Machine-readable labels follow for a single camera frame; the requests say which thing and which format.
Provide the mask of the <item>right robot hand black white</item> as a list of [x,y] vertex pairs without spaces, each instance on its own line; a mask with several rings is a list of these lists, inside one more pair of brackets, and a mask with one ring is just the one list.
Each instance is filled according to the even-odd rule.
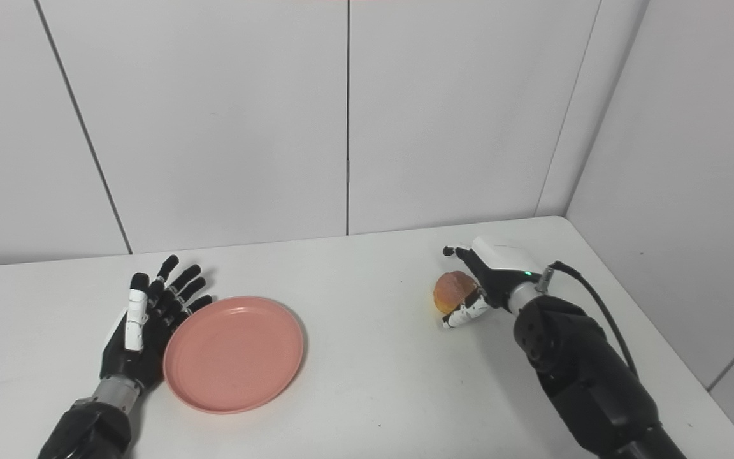
[[457,308],[441,319],[445,329],[466,325],[488,310],[518,316],[530,300],[545,294],[538,263],[518,244],[480,236],[469,246],[445,246],[442,252],[448,258],[460,259],[475,282]]

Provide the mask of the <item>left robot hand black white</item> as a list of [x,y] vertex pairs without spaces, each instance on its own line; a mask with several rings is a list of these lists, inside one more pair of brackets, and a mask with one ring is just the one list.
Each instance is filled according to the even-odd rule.
[[201,265],[190,265],[170,279],[178,264],[172,254],[156,276],[138,272],[131,277],[126,311],[102,352],[100,379],[122,378],[141,392],[163,381],[165,352],[175,332],[213,302],[202,293],[208,281]]

